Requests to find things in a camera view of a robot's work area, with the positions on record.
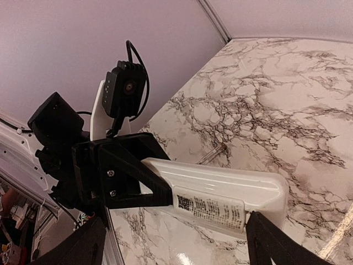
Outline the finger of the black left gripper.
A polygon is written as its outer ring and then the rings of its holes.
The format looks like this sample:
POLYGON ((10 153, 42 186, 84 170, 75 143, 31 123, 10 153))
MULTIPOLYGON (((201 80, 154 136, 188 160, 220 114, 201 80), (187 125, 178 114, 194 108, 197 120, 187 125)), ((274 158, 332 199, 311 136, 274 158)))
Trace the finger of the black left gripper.
POLYGON ((98 148, 104 205, 109 209, 170 206, 170 185, 142 161, 166 154, 145 144, 103 144, 98 148))

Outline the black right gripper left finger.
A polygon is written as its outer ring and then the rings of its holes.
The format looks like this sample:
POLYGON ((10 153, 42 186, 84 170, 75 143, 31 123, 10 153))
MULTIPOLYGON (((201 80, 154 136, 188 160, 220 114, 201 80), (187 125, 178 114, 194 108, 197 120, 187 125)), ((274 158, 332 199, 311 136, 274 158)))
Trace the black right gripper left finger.
POLYGON ((31 264, 96 265, 102 264, 106 230, 99 217, 91 218, 57 247, 31 264))

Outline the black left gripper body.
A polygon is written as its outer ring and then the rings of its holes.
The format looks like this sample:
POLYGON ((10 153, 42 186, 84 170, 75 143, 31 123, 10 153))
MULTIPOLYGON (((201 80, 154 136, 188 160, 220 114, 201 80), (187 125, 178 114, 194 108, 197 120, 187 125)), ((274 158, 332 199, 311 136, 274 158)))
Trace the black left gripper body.
MULTIPOLYGON (((103 144, 145 144, 150 148, 162 149, 153 134, 141 132, 77 143, 64 152, 47 147, 37 150, 35 156, 43 171, 58 180, 58 184, 51 189, 51 195, 64 206, 70 209, 95 210, 104 205, 98 161, 98 148, 103 144)), ((165 158, 161 155, 157 158, 168 160, 167 154, 165 158)))

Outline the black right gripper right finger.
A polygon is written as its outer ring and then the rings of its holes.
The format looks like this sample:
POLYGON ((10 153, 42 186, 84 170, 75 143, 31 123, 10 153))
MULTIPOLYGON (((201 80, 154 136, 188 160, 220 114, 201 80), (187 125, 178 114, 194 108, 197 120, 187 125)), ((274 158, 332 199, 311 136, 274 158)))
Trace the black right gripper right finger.
POLYGON ((330 265, 328 261, 297 244, 260 212, 251 213, 246 234, 251 265, 330 265))

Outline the white remote control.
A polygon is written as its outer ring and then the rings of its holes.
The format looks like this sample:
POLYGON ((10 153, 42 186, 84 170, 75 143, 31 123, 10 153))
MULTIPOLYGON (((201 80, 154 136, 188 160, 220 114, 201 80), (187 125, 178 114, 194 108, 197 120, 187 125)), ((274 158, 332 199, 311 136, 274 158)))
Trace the white remote control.
POLYGON ((172 204, 159 208, 166 214, 237 238, 245 237, 253 211, 284 226, 289 187, 280 174, 157 158, 142 162, 172 189, 172 204))

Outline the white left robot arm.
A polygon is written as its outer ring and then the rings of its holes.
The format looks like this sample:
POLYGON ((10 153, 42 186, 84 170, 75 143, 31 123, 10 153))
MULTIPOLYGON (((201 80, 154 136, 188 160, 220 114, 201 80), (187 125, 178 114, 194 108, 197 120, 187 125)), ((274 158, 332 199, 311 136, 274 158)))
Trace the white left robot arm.
POLYGON ((58 94, 28 121, 29 131, 2 130, 9 158, 28 168, 50 197, 69 209, 101 215, 103 208, 170 206, 170 185, 144 165, 167 159, 154 136, 143 132, 91 141, 84 121, 58 94))

